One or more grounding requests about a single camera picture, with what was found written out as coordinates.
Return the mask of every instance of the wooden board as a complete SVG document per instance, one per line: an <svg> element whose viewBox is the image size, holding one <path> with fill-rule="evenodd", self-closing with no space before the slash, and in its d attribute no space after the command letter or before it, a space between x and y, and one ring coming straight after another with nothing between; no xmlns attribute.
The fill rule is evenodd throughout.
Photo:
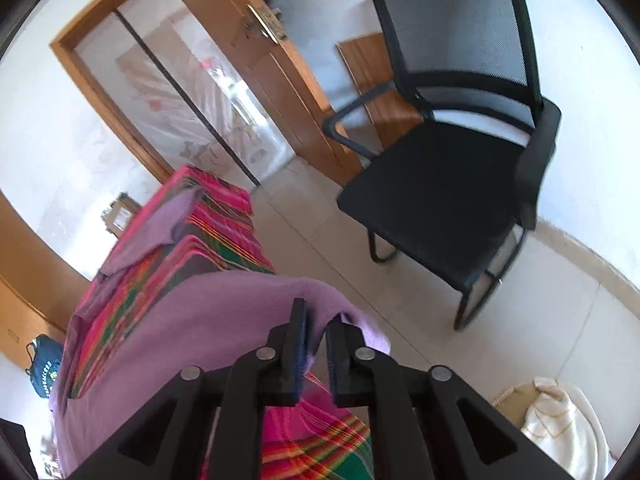
<svg viewBox="0 0 640 480"><path fill-rule="evenodd" d="M393 79L381 32L341 41L337 48L360 94ZM384 148L422 122L418 111L395 90L373 99L365 108Z"/></svg>

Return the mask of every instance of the baseboard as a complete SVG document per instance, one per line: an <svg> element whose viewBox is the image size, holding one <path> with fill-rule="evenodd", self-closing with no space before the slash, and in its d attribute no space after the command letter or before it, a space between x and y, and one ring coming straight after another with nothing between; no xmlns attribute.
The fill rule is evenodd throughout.
<svg viewBox="0 0 640 480"><path fill-rule="evenodd" d="M640 290L607 260L544 219L538 220L538 226L532 234L576 267L593 276L640 319Z"/></svg>

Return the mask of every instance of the white wall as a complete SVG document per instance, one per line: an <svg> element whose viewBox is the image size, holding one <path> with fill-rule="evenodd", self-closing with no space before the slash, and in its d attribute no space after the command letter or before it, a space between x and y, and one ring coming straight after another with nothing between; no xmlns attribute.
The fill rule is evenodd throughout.
<svg viewBox="0 0 640 480"><path fill-rule="evenodd" d="M274 0L334 106L355 96L334 45L380 30L370 0ZM640 66L596 0L527 0L543 94L562 110L540 216L640 285Z"/></svg>
<svg viewBox="0 0 640 480"><path fill-rule="evenodd" d="M42 0L0 61L0 189L61 257L92 277L110 247L100 213L157 181L110 132L49 48L91 0Z"/></svg>

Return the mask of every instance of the white cloth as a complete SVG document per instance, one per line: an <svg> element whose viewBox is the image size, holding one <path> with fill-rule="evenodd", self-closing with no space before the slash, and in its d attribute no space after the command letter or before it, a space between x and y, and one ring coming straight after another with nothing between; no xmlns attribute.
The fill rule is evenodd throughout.
<svg viewBox="0 0 640 480"><path fill-rule="evenodd" d="M609 446L582 390L553 379L533 383L540 394L522 433L576 480L603 480L610 471Z"/></svg>

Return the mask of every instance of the plaid blanket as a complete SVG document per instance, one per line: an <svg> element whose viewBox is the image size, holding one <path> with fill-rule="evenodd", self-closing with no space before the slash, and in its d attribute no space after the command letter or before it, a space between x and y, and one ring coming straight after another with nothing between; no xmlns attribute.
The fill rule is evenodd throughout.
<svg viewBox="0 0 640 480"><path fill-rule="evenodd" d="M191 166L176 171L134 217L106 263L126 247L158 207L193 187L202 192L174 232L175 243L156 248L129 268L92 322L82 343L71 398L88 391L145 314L184 280L229 269L273 273L254 237L248 193ZM96 286L93 282L84 301ZM324 386L308 375L297 406L266 410L262 478L373 478L369 428L348 410L336 408Z"/></svg>

